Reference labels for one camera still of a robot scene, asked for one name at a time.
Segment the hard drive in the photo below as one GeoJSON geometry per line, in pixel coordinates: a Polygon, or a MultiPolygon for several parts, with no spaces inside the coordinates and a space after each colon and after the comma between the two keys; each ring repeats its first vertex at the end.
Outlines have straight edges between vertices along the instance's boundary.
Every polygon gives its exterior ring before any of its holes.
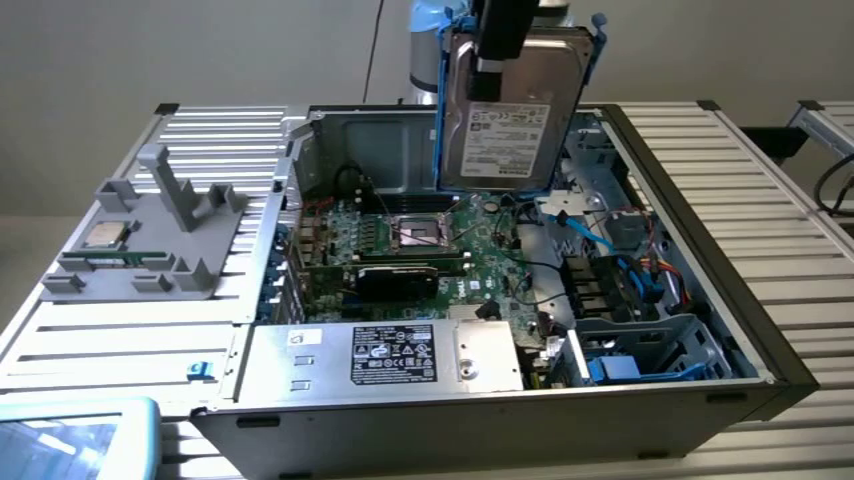
{"type": "Polygon", "coordinates": [[[583,28],[533,29],[505,61],[499,102],[473,102],[474,37],[451,38],[439,186],[539,191],[549,187],[594,48],[583,28]]]}

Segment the white wall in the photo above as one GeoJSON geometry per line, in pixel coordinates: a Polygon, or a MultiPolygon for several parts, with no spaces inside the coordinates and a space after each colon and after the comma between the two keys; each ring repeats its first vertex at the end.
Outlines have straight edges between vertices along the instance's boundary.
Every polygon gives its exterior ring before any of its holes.
{"type": "MultiPolygon", "coordinates": [[[[158,103],[357,103],[379,0],[22,0],[0,18],[0,212],[79,214],[158,103]]],[[[586,100],[718,100],[746,124],[854,99],[850,0],[578,0],[610,45],[586,100]]],[[[409,93],[386,0],[369,101],[409,93]]],[[[820,167],[801,162],[797,177],[820,167]]]]}
{"type": "Polygon", "coordinates": [[[379,0],[0,9],[0,213],[80,214],[160,102],[362,102],[379,0]]]}

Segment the warning label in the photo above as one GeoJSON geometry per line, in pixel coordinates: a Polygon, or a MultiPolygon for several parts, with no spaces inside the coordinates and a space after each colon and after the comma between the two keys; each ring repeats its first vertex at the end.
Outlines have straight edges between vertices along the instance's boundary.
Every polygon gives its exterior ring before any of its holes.
{"type": "Polygon", "coordinates": [[[353,369],[357,385],[435,382],[433,325],[355,327],[353,369]]]}
{"type": "Polygon", "coordinates": [[[550,108],[527,103],[471,103],[463,177],[531,176],[550,108]]]}

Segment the cpu socket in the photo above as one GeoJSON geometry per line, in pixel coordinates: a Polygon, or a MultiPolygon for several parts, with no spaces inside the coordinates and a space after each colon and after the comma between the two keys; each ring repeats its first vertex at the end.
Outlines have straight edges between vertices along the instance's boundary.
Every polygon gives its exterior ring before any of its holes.
{"type": "Polygon", "coordinates": [[[449,226],[437,215],[402,215],[393,218],[391,241],[401,247],[447,247],[449,226]]]}

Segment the black cable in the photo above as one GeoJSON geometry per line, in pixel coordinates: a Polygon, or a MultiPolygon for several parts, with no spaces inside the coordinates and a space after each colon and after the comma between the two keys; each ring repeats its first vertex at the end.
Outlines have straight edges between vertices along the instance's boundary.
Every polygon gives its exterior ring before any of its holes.
{"type": "Polygon", "coordinates": [[[371,41],[371,56],[369,57],[369,73],[365,77],[365,93],[362,93],[362,103],[369,101],[369,85],[371,84],[371,70],[374,69],[374,52],[377,51],[377,36],[379,34],[379,20],[383,16],[383,4],[386,0],[379,0],[377,8],[377,21],[374,22],[374,40],[371,41]]]}
{"type": "Polygon", "coordinates": [[[525,213],[526,218],[531,221],[533,224],[539,224],[539,221],[531,217],[531,210],[533,210],[533,206],[535,205],[535,202],[526,202],[519,206],[519,211],[517,212],[515,216],[517,216],[517,224],[519,223],[519,214],[525,213]]]}
{"type": "Polygon", "coordinates": [[[842,187],[842,190],[840,190],[840,195],[837,195],[837,202],[834,203],[833,207],[825,205],[825,202],[822,201],[822,188],[825,187],[825,183],[828,183],[828,179],[830,179],[833,174],[837,173],[837,171],[852,162],[854,162],[854,154],[845,157],[828,169],[828,171],[818,178],[816,187],[813,187],[813,200],[816,200],[818,208],[828,212],[830,215],[838,215],[841,217],[854,217],[854,210],[840,209],[840,207],[842,206],[842,201],[845,200],[845,196],[849,193],[849,189],[852,188],[852,182],[849,182],[849,184],[842,187]]]}
{"type": "Polygon", "coordinates": [[[547,267],[547,268],[551,268],[555,272],[561,273],[561,268],[555,267],[554,265],[550,265],[543,262],[530,262],[527,260],[522,260],[521,258],[514,258],[510,255],[507,255],[507,253],[505,253],[502,246],[498,244],[498,227],[502,224],[505,213],[507,213],[507,210],[502,210],[502,213],[498,215],[498,220],[495,220],[495,228],[493,229],[493,242],[495,242],[495,246],[498,247],[498,253],[501,253],[507,260],[511,260],[522,265],[537,265],[541,267],[547,267]]]}
{"type": "Polygon", "coordinates": [[[545,299],[545,300],[539,300],[539,301],[537,301],[537,302],[526,302],[525,300],[522,300],[522,299],[519,298],[519,287],[522,286],[522,284],[523,284],[523,283],[525,283],[525,279],[522,279],[522,280],[517,283],[517,286],[515,286],[515,287],[513,287],[513,299],[517,301],[517,303],[519,303],[519,304],[522,304],[522,305],[526,305],[526,306],[529,306],[529,307],[534,307],[534,306],[537,306],[537,305],[542,305],[543,303],[546,303],[546,302],[551,302],[555,298],[561,298],[562,296],[565,296],[565,295],[566,295],[566,292],[563,292],[563,293],[559,293],[559,294],[557,294],[557,295],[553,295],[551,297],[549,297],[549,298],[547,298],[547,299],[545,299]]]}

